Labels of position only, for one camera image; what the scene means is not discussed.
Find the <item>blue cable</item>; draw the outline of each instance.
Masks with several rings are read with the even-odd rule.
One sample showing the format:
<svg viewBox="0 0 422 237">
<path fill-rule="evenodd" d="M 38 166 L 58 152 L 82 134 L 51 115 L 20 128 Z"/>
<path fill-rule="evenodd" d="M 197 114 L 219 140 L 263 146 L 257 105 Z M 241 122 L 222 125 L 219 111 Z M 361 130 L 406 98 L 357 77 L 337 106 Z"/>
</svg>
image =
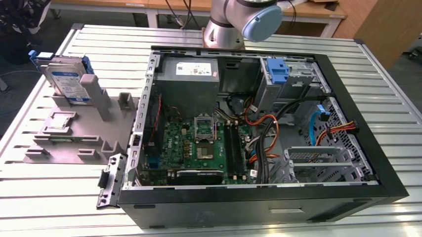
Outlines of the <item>blue cable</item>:
<svg viewBox="0 0 422 237">
<path fill-rule="evenodd" d="M 316 111 L 313 113 L 313 116 L 312 116 L 312 120 L 310 120 L 310 140 L 312 140 L 312 145 L 316 146 L 316 135 L 314 135 L 314 124 L 316 124 L 316 118 L 317 118 L 317 115 L 321 115 L 322 112 L 321 111 Z"/>
</svg>

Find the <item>green circuit board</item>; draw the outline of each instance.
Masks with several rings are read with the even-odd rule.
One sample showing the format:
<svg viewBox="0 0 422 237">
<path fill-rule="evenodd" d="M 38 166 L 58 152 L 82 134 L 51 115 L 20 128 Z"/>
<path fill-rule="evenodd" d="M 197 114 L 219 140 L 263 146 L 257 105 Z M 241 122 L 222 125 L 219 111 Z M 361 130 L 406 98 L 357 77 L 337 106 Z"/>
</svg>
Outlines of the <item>green circuit board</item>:
<svg viewBox="0 0 422 237">
<path fill-rule="evenodd" d="M 213 132 L 206 124 L 198 126 L 202 134 Z M 225 150 L 225 124 L 217 123 L 217 139 L 213 143 L 209 141 L 195 143 L 195 127 L 194 122 L 169 122 L 165 128 L 163 153 L 161 157 L 161 170 L 169 169 L 217 169 L 225 172 L 226 184 L 247 184 L 249 180 L 245 177 L 227 176 L 226 168 L 226 150 Z M 239 136 L 245 138 L 250 135 L 247 125 L 238 126 Z"/>
</svg>

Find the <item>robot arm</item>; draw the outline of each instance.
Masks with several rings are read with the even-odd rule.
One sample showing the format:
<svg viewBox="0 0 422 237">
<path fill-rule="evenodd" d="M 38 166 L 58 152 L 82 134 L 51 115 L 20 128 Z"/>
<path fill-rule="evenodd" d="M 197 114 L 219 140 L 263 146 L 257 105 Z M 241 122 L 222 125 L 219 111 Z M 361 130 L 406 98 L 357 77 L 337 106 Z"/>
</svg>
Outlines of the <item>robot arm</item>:
<svg viewBox="0 0 422 237">
<path fill-rule="evenodd" d="M 205 45 L 241 49 L 243 38 L 253 42 L 266 40 L 281 23 L 282 10 L 277 0 L 213 0 Z"/>
</svg>

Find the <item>wooden table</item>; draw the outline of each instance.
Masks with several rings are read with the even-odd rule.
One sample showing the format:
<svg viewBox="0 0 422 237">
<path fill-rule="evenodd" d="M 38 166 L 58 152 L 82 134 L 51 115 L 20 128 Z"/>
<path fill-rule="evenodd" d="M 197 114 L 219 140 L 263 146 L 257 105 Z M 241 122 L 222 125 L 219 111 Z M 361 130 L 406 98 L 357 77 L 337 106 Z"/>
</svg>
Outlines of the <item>wooden table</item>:
<svg viewBox="0 0 422 237">
<path fill-rule="evenodd" d="M 169 3 L 177 15 L 187 15 L 183 0 L 169 0 Z M 296 21 L 326 24 L 321 37 L 330 38 L 348 14 L 341 7 L 337 7 L 336 11 L 330 11 L 324 6 L 324 3 L 312 1 L 296 6 Z M 153 28 L 159 27 L 159 14 L 173 14 L 166 0 L 52 0 L 51 9 L 145 13 L 149 17 L 149 26 Z M 195 16 L 210 16 L 211 0 L 193 0 L 191 10 Z M 288 9 L 284 14 L 284 21 L 293 21 L 293 8 Z"/>
</svg>

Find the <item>sticker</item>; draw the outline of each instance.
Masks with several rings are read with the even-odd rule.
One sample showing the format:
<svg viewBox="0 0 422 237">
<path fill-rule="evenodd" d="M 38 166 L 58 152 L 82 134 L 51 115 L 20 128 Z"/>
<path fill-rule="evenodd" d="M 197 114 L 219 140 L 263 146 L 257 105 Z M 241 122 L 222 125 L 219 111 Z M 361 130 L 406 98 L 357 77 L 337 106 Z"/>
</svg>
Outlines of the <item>sticker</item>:
<svg viewBox="0 0 422 237">
<path fill-rule="evenodd" d="M 250 108 L 257 113 L 258 108 L 254 105 L 251 105 Z"/>
<path fill-rule="evenodd" d="M 141 6 L 141 7 L 145 7 L 145 6 L 146 6 L 146 5 L 139 4 L 139 3 L 127 3 L 126 5 L 127 5 L 127 6 Z"/>
<path fill-rule="evenodd" d="M 58 87 L 69 100 L 77 102 L 90 101 L 87 90 L 79 83 L 81 77 L 78 73 L 52 72 L 52 76 Z"/>
<path fill-rule="evenodd" d="M 257 177 L 258 177 L 258 171 L 254 170 L 254 169 L 251 169 L 251 174 L 250 174 L 250 176 L 257 178 Z"/>
<path fill-rule="evenodd" d="M 330 15 L 332 18 L 345 18 L 342 15 Z"/>
<path fill-rule="evenodd" d="M 178 63 L 177 75 L 211 76 L 211 63 Z"/>
</svg>

